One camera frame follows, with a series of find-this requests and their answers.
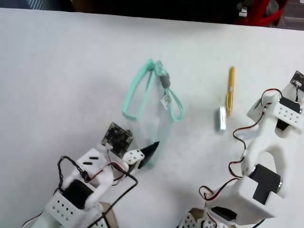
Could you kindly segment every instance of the red chair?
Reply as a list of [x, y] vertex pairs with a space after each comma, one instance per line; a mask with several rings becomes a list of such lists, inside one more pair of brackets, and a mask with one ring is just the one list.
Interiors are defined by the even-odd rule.
[[287, 0], [276, 0], [279, 5], [279, 10], [270, 16], [264, 17], [269, 2], [270, 0], [255, 0], [252, 8], [248, 12], [247, 18], [241, 22], [241, 24], [251, 26], [267, 26], [274, 23], [277, 25], [284, 12]]

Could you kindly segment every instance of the mounting hole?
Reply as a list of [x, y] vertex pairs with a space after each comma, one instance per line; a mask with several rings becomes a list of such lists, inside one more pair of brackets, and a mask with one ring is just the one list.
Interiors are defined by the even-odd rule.
[[84, 165], [93, 165], [93, 163], [91, 163], [90, 161], [87, 161], [87, 162], [85, 161], [85, 162], [83, 162], [83, 164]]

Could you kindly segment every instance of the plastic tag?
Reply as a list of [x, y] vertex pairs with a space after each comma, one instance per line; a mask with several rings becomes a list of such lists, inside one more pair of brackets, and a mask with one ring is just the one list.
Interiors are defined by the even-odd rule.
[[163, 98], [161, 99], [162, 105], [165, 107], [166, 110], [168, 110], [168, 105], [171, 103], [171, 97], [169, 94], [165, 94]]

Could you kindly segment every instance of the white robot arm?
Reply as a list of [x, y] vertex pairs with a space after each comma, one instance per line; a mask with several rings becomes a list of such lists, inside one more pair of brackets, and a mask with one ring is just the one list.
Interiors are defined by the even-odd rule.
[[[296, 101], [287, 98], [292, 95], [283, 96], [279, 90], [269, 89], [267, 91], [276, 90], [280, 94], [265, 93], [248, 112], [248, 116], [259, 123], [259, 128], [258, 136], [248, 148], [244, 142], [245, 150], [241, 160], [235, 162], [241, 163], [243, 176], [233, 173], [235, 178], [217, 190], [202, 186], [206, 190], [203, 194], [200, 192], [206, 200], [204, 210], [201, 210], [199, 216], [195, 216], [197, 212], [190, 211], [179, 228], [228, 228], [255, 223], [254, 227], [257, 227], [265, 219], [277, 217], [281, 213], [282, 201], [290, 192], [294, 151], [304, 124], [298, 103], [298, 88], [302, 84], [293, 79], [291, 83], [296, 87]], [[276, 171], [258, 164], [258, 157], [263, 152], [273, 156]]]
[[[59, 187], [32, 228], [106, 228], [110, 227], [105, 216], [112, 206], [137, 184], [131, 175], [143, 166], [156, 150], [158, 143], [141, 150], [125, 151], [133, 137], [112, 123], [102, 144], [90, 149], [76, 162], [67, 156], [58, 162]], [[76, 167], [63, 180], [61, 162], [68, 159]], [[102, 195], [124, 176], [136, 183], [118, 198], [108, 209], [100, 200]]]

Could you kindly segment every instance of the mint green cord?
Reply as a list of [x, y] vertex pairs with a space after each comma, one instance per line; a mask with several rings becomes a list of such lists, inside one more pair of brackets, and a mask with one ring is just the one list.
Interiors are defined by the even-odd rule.
[[[144, 96], [143, 96], [143, 100], [142, 100], [142, 104], [139, 108], [139, 111], [137, 113], [137, 115], [131, 115], [128, 114], [128, 110], [129, 110], [129, 106], [131, 103], [131, 100], [135, 94], [135, 91], [138, 87], [138, 85], [141, 83], [141, 81], [143, 80], [143, 78], [145, 77], [145, 75], [150, 72], [150, 79], [148, 81]], [[129, 88], [129, 91], [125, 97], [124, 103], [123, 103], [123, 115], [125, 118], [127, 118], [128, 120], [131, 121], [137, 121], [141, 118], [141, 116], [143, 115], [143, 111], [148, 103], [149, 100], [149, 96], [150, 96], [150, 91], [151, 88], [153, 86], [153, 83], [156, 79], [156, 75], [160, 75], [160, 73], [162, 75], [166, 75], [168, 74], [167, 71], [162, 67], [162, 63], [161, 62], [156, 62], [154, 63], [152, 59], [149, 59], [147, 61], [147, 63], [140, 69], [140, 71], [137, 73], [137, 75], [135, 76], [135, 78], [133, 79], [131, 86]], [[174, 121], [180, 121], [184, 115], [185, 115], [185, 111], [183, 108], [183, 105], [181, 103], [181, 101], [179, 100], [179, 98], [176, 96], [176, 94], [170, 90], [169, 88], [164, 89], [165, 94], [171, 94], [171, 96], [173, 97], [173, 99], [175, 100], [179, 110], [180, 110], [180, 115], [176, 116], [174, 114], [174, 111], [171, 107], [171, 105], [169, 105], [169, 110], [170, 110], [170, 114], [171, 117]]]

